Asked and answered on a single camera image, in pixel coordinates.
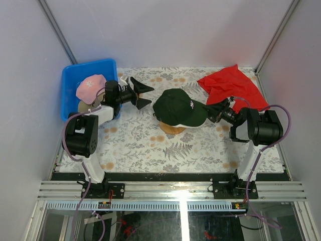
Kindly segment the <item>red cloth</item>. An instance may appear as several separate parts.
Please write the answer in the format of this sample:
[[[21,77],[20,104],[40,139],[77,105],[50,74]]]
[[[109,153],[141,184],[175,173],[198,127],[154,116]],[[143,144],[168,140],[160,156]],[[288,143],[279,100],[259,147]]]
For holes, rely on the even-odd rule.
[[[209,95],[206,104],[216,104],[228,97],[236,97],[232,109],[239,112],[244,107],[261,110],[268,106],[258,87],[243,74],[237,65],[223,68],[198,80]]]

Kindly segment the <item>dark green cap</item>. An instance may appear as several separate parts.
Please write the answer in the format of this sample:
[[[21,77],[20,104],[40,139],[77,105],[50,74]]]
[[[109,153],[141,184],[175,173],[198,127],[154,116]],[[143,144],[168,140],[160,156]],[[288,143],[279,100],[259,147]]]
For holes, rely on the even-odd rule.
[[[155,101],[152,108],[154,116],[168,124],[182,123],[188,118],[199,118],[206,121],[205,105],[193,100],[180,88],[165,90]]]

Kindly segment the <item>wooden hat stand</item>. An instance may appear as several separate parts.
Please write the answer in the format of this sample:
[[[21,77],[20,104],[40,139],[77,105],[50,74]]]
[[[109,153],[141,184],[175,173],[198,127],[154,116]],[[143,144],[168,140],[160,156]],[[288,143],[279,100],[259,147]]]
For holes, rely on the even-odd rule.
[[[159,127],[167,135],[178,135],[186,129],[185,127],[172,127],[163,122],[159,123]]]

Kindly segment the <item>khaki cap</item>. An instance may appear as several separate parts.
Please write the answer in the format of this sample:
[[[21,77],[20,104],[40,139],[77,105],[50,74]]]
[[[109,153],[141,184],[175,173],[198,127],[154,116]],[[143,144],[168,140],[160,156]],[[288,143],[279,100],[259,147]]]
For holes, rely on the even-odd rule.
[[[78,112],[87,112],[89,109],[97,108],[103,101],[104,93],[101,93],[92,104],[86,104],[84,101],[80,101],[78,104]]]

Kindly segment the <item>white cap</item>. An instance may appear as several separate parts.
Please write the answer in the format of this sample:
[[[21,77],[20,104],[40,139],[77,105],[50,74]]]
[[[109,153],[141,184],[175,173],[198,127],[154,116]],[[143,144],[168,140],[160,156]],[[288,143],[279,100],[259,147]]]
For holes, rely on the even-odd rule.
[[[199,119],[199,118],[188,118],[186,120],[184,120],[182,123],[178,123],[178,124],[168,124],[164,121],[162,121],[159,117],[156,118],[160,123],[166,124],[170,127],[174,127],[174,128],[188,128],[188,129],[193,129],[193,128],[198,128],[201,127],[205,120],[203,119]]]

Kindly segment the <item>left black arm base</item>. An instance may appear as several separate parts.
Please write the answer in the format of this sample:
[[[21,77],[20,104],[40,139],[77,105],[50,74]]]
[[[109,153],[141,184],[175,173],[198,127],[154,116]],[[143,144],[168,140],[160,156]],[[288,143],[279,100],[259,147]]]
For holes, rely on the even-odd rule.
[[[102,183],[91,183],[85,198],[87,199],[123,199],[125,193],[124,183],[109,183],[103,180]]]

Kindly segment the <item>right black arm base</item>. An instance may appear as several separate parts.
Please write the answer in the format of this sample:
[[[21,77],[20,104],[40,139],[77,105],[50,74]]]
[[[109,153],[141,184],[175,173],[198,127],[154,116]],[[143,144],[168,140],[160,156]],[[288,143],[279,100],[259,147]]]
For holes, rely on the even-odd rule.
[[[249,182],[246,191],[247,181],[232,176],[228,182],[213,182],[215,199],[245,199],[246,193],[250,199],[258,199],[258,192],[255,181]]]

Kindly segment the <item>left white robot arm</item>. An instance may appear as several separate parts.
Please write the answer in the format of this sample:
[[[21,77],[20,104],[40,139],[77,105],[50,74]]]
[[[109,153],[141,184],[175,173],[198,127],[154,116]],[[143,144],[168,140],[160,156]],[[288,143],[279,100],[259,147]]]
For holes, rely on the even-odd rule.
[[[96,154],[99,126],[116,119],[124,103],[130,102],[138,110],[149,105],[151,100],[140,95],[153,90],[134,77],[107,81],[103,75],[92,75],[78,87],[76,96],[88,108],[69,115],[62,131],[62,146],[69,158],[81,165],[86,181],[94,183],[92,192],[97,197],[104,198],[110,191],[103,182],[105,172]]]

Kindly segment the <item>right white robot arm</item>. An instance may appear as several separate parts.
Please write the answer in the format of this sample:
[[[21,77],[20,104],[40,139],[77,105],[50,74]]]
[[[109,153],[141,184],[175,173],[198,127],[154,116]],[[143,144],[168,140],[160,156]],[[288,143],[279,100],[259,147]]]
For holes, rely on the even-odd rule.
[[[249,144],[245,157],[236,170],[237,181],[229,185],[229,193],[234,198],[242,197],[247,191],[242,181],[256,180],[262,153],[283,140],[287,134],[272,107],[280,108],[279,105],[268,105],[260,110],[244,107],[236,112],[230,107],[229,99],[206,106],[211,122],[218,123],[224,120],[231,124],[231,141]]]

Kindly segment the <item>floral table mat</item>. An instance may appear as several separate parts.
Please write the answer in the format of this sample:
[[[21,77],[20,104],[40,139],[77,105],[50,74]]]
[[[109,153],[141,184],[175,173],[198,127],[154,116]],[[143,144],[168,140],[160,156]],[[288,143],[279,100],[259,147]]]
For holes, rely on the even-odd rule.
[[[144,98],[157,100],[166,89],[181,88],[190,98],[205,103],[208,95],[199,79],[216,67],[118,68],[118,76],[132,76],[154,88]],[[206,121],[178,135],[164,133],[153,117],[152,105],[141,110],[122,106],[118,119],[99,127],[97,155],[107,172],[225,173],[233,172],[244,159],[247,143],[229,139],[230,126]]]

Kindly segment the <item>blue plastic bin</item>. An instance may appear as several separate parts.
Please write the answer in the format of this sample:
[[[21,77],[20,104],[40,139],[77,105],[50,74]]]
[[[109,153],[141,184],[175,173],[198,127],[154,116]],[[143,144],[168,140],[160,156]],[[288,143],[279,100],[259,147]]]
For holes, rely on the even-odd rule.
[[[67,66],[62,71],[61,119],[65,122],[71,112],[78,110],[80,99],[76,90],[80,83],[94,74],[102,74],[107,81],[118,80],[115,60],[111,58]]]

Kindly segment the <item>pink cap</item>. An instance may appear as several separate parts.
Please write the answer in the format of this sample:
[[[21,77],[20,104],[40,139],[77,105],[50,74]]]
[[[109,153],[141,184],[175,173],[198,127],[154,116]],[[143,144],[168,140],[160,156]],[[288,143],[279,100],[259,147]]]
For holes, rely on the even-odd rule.
[[[106,79],[101,74],[85,78],[76,90],[76,97],[86,104],[92,104],[105,90]]]

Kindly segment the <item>aluminium rail frame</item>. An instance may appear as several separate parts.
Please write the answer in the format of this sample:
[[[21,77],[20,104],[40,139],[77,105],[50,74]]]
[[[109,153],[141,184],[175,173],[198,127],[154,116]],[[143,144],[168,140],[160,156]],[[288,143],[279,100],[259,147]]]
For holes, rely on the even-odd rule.
[[[105,193],[100,184],[86,191],[80,173],[54,173],[51,180],[41,183],[25,239],[39,240],[50,204],[55,209],[71,210],[97,210],[99,205],[161,210],[177,206],[183,199],[191,202],[196,210],[226,209],[238,202],[237,198],[221,194],[222,186],[230,177],[229,173],[108,173],[110,192]],[[301,182],[291,180],[287,173],[260,173],[255,184],[251,202],[293,202],[304,239],[320,240]]]

